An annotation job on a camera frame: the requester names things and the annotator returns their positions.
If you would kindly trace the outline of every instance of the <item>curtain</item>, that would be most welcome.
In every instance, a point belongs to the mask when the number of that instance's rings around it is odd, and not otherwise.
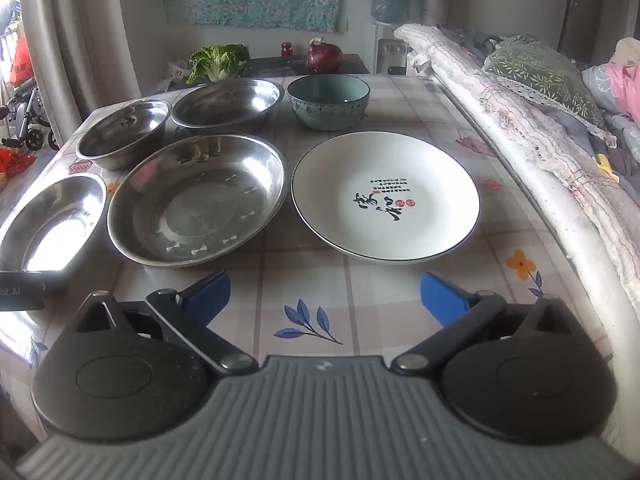
[[[96,108],[140,97],[120,0],[20,0],[34,74],[60,145]]]
[[[78,3],[21,0],[21,4],[40,95],[54,134],[64,143],[82,120],[101,106],[80,28]]]

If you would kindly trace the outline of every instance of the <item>gray gripper base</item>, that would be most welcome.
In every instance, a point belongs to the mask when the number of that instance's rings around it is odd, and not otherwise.
[[[604,480],[634,466],[592,437],[517,446],[473,430],[431,383],[381,358],[272,357],[223,380],[203,408],[144,442],[52,436],[19,466],[27,480]]]

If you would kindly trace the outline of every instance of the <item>green patterned pillow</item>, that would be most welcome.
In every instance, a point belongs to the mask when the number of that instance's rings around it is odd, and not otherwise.
[[[571,60],[548,44],[524,34],[509,38],[498,47],[484,62],[485,72],[515,82],[507,86],[530,101],[561,105],[560,108],[604,129],[598,105]]]

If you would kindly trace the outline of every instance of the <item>red onion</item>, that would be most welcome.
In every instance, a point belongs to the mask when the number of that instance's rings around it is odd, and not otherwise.
[[[323,43],[322,38],[314,38],[306,50],[306,67],[310,72],[331,74],[337,72],[343,62],[340,47]]]

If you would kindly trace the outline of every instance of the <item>red plastic bag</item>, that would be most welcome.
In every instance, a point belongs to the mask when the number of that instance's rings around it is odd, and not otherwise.
[[[7,148],[0,148],[0,173],[11,178],[26,170],[36,158],[33,155],[15,153]]]
[[[18,38],[15,47],[14,63],[11,66],[11,76],[9,84],[13,87],[20,86],[25,81],[33,77],[33,66],[29,57],[29,47],[26,38]]]

